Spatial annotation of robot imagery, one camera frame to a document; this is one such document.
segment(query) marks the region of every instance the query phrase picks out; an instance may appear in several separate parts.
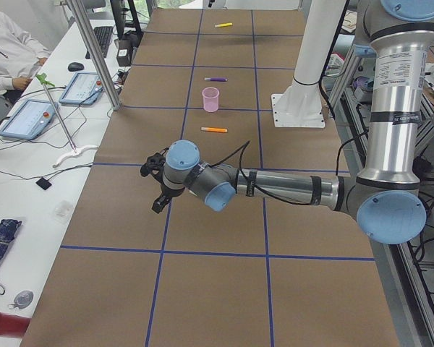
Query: yellow marker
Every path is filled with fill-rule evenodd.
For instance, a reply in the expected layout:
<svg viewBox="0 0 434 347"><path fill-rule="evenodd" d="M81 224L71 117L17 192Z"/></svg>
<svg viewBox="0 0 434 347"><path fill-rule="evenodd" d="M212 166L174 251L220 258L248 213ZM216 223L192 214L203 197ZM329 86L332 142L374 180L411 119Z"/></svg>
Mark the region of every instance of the yellow marker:
<svg viewBox="0 0 434 347"><path fill-rule="evenodd" d="M216 24L215 27L231 27L233 23Z"/></svg>
<svg viewBox="0 0 434 347"><path fill-rule="evenodd" d="M201 127L201 130L204 132L229 132L228 129L224 128L207 128L207 127Z"/></svg>

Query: white mounting pole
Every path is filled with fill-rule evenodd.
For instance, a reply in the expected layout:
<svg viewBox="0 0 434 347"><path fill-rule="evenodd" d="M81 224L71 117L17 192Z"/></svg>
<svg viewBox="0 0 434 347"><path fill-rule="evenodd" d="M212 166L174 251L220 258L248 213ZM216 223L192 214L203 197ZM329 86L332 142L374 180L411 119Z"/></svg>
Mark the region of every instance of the white mounting pole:
<svg viewBox="0 0 434 347"><path fill-rule="evenodd" d="M275 127L325 127L317 82L345 4L346 0L312 1L292 84L284 94L272 94Z"/></svg>

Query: human hand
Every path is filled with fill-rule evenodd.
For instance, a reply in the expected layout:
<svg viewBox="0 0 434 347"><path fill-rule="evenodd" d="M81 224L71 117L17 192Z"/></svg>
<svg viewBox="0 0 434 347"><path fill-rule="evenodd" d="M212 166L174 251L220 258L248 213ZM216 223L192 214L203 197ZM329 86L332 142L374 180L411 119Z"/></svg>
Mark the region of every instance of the human hand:
<svg viewBox="0 0 434 347"><path fill-rule="evenodd" d="M24 90L28 87L32 80L27 77L18 77L12 80L13 88L17 90Z"/></svg>

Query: blue umbrella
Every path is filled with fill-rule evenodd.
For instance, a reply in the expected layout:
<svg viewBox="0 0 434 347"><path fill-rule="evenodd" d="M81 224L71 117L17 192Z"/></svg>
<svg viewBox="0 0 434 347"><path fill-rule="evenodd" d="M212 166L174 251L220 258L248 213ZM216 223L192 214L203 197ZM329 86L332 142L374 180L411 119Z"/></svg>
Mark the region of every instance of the blue umbrella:
<svg viewBox="0 0 434 347"><path fill-rule="evenodd" d="M7 252L8 246L14 240L17 229L21 226L21 221L15 219L2 219L0 222L0 261Z"/></svg>

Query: black strap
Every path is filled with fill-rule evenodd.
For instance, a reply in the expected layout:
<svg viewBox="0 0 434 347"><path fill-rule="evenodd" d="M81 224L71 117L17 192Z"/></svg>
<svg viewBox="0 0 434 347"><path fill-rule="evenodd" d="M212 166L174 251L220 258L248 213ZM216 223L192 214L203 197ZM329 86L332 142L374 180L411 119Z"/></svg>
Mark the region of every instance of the black strap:
<svg viewBox="0 0 434 347"><path fill-rule="evenodd" d="M357 177L355 181L364 186L379 188L379 189L416 190L420 187L420 183L396 183L396 182L374 181L371 179L364 179L362 177Z"/></svg>
<svg viewBox="0 0 434 347"><path fill-rule="evenodd" d="M392 27L387 27L386 29L379 30L371 35L371 41L382 38L383 36L393 35L402 32L408 31L433 31L434 32L434 23L431 22L413 22L407 24L394 25Z"/></svg>
<svg viewBox="0 0 434 347"><path fill-rule="evenodd" d="M342 202L344 201L344 177L338 176L338 180L339 180L338 201L336 202L336 206L334 207L335 211L340 211L342 207Z"/></svg>
<svg viewBox="0 0 434 347"><path fill-rule="evenodd" d="M314 83L302 83L302 82L299 82L298 80L296 80L296 77L292 77L293 79L294 79L294 81L296 81L297 83L299 83L300 85L316 85L316 84L318 84L319 82L317 81L317 82L314 82Z"/></svg>
<svg viewBox="0 0 434 347"><path fill-rule="evenodd" d="M187 188L190 188L193 182L195 181L195 179L204 171L204 169L208 165L209 165L208 163L204 161L200 161L197 165L195 165L195 167L191 169L187 177L185 177L183 185L186 186Z"/></svg>
<svg viewBox="0 0 434 347"><path fill-rule="evenodd" d="M392 122L392 125L421 123L421 112L406 112L406 111L380 111L372 112L370 121L372 123Z"/></svg>
<svg viewBox="0 0 434 347"><path fill-rule="evenodd" d="M321 202L321 177L311 176L312 179L312 198L310 199L311 205L319 205Z"/></svg>

